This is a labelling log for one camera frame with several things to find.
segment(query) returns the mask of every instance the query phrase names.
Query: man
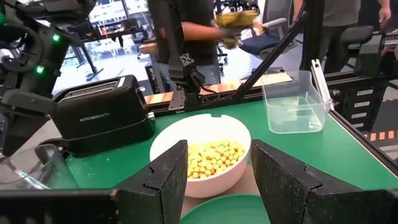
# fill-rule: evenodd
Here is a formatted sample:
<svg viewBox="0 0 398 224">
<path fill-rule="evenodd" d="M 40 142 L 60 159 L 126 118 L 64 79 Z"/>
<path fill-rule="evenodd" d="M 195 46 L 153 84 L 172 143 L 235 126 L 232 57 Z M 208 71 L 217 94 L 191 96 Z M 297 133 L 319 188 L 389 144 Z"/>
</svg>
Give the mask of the man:
<svg viewBox="0 0 398 224">
<path fill-rule="evenodd" d="M 361 0 L 324 0 L 322 40 L 319 60 L 326 56 L 324 73 L 340 72 L 347 64 L 348 48 L 340 42 L 344 30 L 358 23 Z M 382 24 L 391 17 L 390 0 L 379 0 L 379 22 Z M 294 0 L 294 19 L 297 19 L 303 0 Z"/>
<path fill-rule="evenodd" d="M 175 0 L 178 3 L 178 13 L 182 21 L 185 48 L 195 60 L 198 71 L 205 76 L 205 85 L 221 83 L 218 65 L 215 65 L 217 52 L 216 41 L 225 37 L 238 35 L 242 29 L 222 29 L 212 25 L 214 19 L 213 0 Z M 172 90 L 176 89 L 169 75 L 170 49 L 164 31 L 163 14 L 165 13 L 156 1 L 148 1 L 148 9 L 152 15 L 160 72 L 169 80 Z"/>
</svg>

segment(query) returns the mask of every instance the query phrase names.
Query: green table surface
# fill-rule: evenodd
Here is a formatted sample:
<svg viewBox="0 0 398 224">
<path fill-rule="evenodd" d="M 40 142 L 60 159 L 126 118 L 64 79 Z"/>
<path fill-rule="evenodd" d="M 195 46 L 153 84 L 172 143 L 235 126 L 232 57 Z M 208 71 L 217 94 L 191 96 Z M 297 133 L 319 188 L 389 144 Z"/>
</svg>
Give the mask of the green table surface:
<svg viewBox="0 0 398 224">
<path fill-rule="evenodd" d="M 301 161 L 362 189 L 398 188 L 398 179 L 376 160 L 337 121 L 328 116 L 318 133 L 274 134 L 269 131 L 262 101 L 156 118 L 155 134 L 145 142 L 90 157 L 67 159 L 81 188 L 110 188 L 149 163 L 156 136 L 172 123 L 197 114 L 232 116 L 260 139 Z"/>
</svg>

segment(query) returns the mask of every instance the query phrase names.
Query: white bowl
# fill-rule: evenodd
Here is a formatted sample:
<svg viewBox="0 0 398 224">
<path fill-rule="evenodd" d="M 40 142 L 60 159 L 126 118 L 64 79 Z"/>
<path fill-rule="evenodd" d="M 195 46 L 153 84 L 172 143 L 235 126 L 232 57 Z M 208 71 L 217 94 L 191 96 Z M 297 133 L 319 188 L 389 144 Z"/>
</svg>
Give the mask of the white bowl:
<svg viewBox="0 0 398 224">
<path fill-rule="evenodd" d="M 244 147 L 243 157 L 226 171 L 204 179 L 188 179 L 185 196 L 206 198 L 223 193 L 237 183 L 248 163 L 251 143 L 249 130 L 230 116 L 214 118 L 210 114 L 201 114 L 177 121 L 156 137 L 150 147 L 150 160 L 156 159 L 179 140 L 187 140 L 188 145 L 231 140 Z"/>
</svg>

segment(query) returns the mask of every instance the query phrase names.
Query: black shirt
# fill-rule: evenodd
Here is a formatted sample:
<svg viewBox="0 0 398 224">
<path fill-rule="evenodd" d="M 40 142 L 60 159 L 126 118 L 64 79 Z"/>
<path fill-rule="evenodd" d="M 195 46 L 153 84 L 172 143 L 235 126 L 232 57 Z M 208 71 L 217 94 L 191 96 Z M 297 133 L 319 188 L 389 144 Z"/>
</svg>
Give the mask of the black shirt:
<svg viewBox="0 0 398 224">
<path fill-rule="evenodd" d="M 192 22 L 203 26 L 211 26 L 214 19 L 213 0 L 174 0 L 178 2 L 178 12 L 182 22 Z M 155 26 L 158 59 L 160 63 L 169 63 L 170 49 L 167 40 L 160 35 L 163 28 L 163 12 L 157 1 L 149 0 L 148 8 Z M 213 65 L 216 55 L 214 41 L 186 41 L 184 46 L 197 65 Z"/>
</svg>

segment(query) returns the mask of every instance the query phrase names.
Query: pants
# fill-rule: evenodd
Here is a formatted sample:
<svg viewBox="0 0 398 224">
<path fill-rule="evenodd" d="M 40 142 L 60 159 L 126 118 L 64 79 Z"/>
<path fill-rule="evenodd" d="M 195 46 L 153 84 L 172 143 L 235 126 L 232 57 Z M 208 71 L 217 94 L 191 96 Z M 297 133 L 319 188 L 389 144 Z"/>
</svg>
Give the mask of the pants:
<svg viewBox="0 0 398 224">
<path fill-rule="evenodd" d="M 341 43 L 340 37 L 344 30 L 353 26 L 322 27 L 319 61 L 322 62 L 326 56 L 323 73 L 340 72 L 347 64 L 349 60 L 348 46 Z"/>
<path fill-rule="evenodd" d="M 159 69 L 161 75 L 169 81 L 169 85 L 172 91 L 177 90 L 177 86 L 175 83 L 170 79 L 169 74 L 169 65 L 164 63 L 159 63 Z M 205 84 L 204 85 L 215 85 L 221 83 L 221 78 L 218 75 L 218 67 L 216 65 L 198 65 L 198 71 L 205 76 Z"/>
</svg>

